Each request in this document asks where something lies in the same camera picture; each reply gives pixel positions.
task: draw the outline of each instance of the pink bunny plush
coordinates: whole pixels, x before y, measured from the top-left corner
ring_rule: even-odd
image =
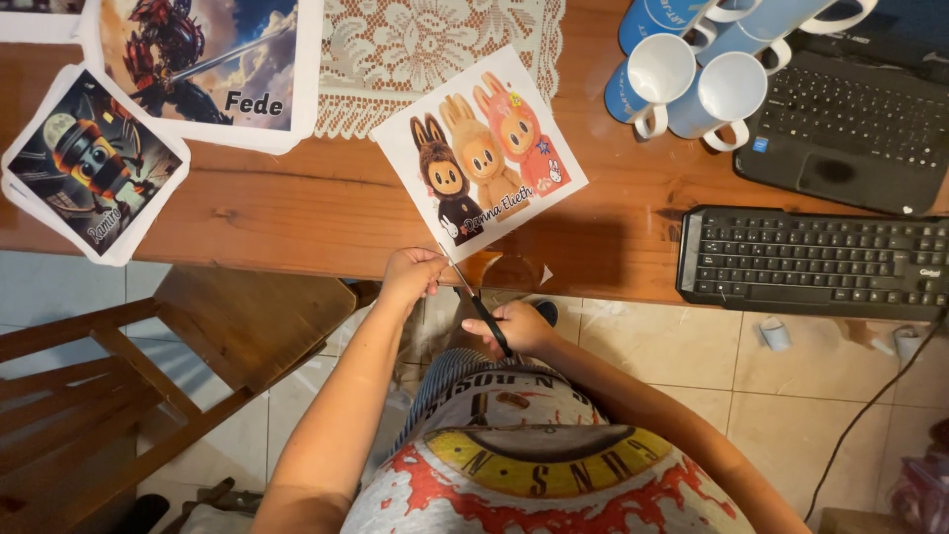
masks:
[[[521,180],[545,197],[570,183],[567,167],[557,155],[550,137],[540,131],[537,115],[527,102],[507,90],[490,72],[481,75],[491,95],[474,87],[474,101],[488,117],[488,126],[501,142],[504,156],[521,165]]]

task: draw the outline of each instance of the black keyboard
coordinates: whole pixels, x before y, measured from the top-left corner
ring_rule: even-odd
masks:
[[[949,219],[699,206],[676,287],[728,310],[932,321],[949,298]]]
[[[944,102],[788,67],[772,77],[758,132],[942,170],[947,119]]]

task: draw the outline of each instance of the computer cable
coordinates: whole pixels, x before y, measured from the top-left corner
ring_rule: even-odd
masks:
[[[824,485],[824,481],[827,479],[828,474],[830,473],[830,468],[833,466],[833,461],[837,459],[837,452],[840,451],[840,446],[844,443],[844,440],[847,438],[847,434],[849,434],[850,430],[853,429],[853,427],[857,424],[857,421],[860,421],[860,418],[863,417],[864,413],[866,413],[866,411],[869,410],[870,407],[872,407],[880,399],[880,397],[882,397],[884,393],[886,393],[887,390],[893,387],[893,385],[896,384],[897,381],[900,380],[900,378],[902,378],[907,372],[909,372],[910,368],[912,368],[913,364],[916,363],[917,358],[920,357],[920,354],[922,354],[922,351],[926,348],[926,345],[929,344],[929,341],[933,338],[936,331],[942,328],[945,322],[945,319],[946,319],[946,310],[943,309],[940,312],[939,317],[935,321],[933,321],[932,329],[930,329],[929,333],[926,334],[926,337],[922,339],[922,343],[920,343],[920,346],[913,353],[913,356],[909,358],[909,361],[906,363],[906,366],[903,367],[900,370],[900,372],[897,372],[896,376],[894,376],[892,380],[887,382],[886,385],[880,390],[880,392],[874,395],[873,398],[870,399],[870,402],[866,403],[866,406],[864,406],[859,412],[857,412],[857,416],[853,418],[853,421],[850,421],[850,424],[847,425],[847,428],[844,430],[844,433],[840,435],[840,439],[837,440],[837,445],[833,448],[833,452],[830,454],[830,460],[828,461],[828,465],[827,467],[824,468],[824,474],[821,476],[820,482],[817,483],[817,487],[814,488],[814,495],[810,499],[810,508],[808,508],[808,514],[804,516],[804,523],[806,523],[808,519],[810,519],[810,514],[814,513],[814,507],[817,505],[817,496],[821,492],[821,486]]]

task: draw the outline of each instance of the wooden table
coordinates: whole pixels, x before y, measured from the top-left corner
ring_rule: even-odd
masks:
[[[603,89],[623,54],[627,2],[570,2],[561,26],[554,117],[590,184],[462,262],[473,285],[619,300],[681,302],[674,283],[682,213],[736,203],[859,213],[744,181],[729,154],[666,134],[637,143],[606,112]],[[0,145],[26,126],[59,68],[79,47],[0,46]],[[189,142],[191,174],[135,258],[173,263],[381,278],[393,250],[437,245],[399,178],[368,140],[310,138],[273,158]],[[949,208],[943,187],[937,211]],[[0,249],[77,254],[65,239],[0,197]],[[540,285],[544,266],[553,278]],[[446,271],[445,281],[456,282]]]

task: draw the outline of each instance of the scissors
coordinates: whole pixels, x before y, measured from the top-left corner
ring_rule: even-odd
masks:
[[[501,350],[504,351],[504,355],[508,358],[514,357],[514,352],[511,350],[511,347],[508,347],[508,338],[504,336],[501,332],[501,327],[497,326],[497,321],[491,315],[491,312],[484,307],[484,303],[481,302],[481,297],[475,295],[475,291],[472,289],[472,286],[468,285],[468,280],[465,279],[465,276],[461,274],[461,269],[458,269],[458,266],[455,264],[455,261],[451,256],[448,256],[448,251],[445,250],[445,247],[438,244],[441,247],[441,252],[445,253],[445,257],[448,258],[448,263],[451,264],[452,268],[455,269],[455,272],[458,274],[458,278],[461,280],[461,283],[465,284],[465,290],[468,292],[468,295],[472,298],[474,308],[477,310],[477,314],[481,317],[481,320],[488,323],[488,328],[491,329],[491,333],[494,334],[494,339],[497,339],[497,344],[501,346]],[[461,295],[461,292],[458,288],[455,288],[455,293]]]

